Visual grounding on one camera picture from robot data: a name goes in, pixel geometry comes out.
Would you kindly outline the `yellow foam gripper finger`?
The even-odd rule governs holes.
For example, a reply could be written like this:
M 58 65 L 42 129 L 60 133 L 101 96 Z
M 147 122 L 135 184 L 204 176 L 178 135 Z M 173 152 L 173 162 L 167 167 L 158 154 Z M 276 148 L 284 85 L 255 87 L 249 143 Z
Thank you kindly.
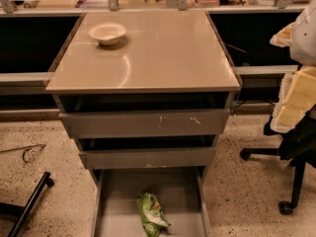
M 288 24 L 286 27 L 272 36 L 270 39 L 270 44 L 278 47 L 290 46 L 292 29 L 293 23 Z
M 315 105 L 316 67 L 302 66 L 293 74 L 286 73 L 281 81 L 270 128 L 279 133 L 289 132 Z

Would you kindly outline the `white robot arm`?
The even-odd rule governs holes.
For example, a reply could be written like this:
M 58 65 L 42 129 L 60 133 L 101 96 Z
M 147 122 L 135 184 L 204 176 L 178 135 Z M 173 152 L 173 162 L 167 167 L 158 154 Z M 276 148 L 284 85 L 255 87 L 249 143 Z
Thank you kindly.
M 288 133 L 316 105 L 316 0 L 293 23 L 273 35 L 270 44 L 288 46 L 290 58 L 301 65 L 295 73 L 283 76 L 269 123 L 272 131 Z

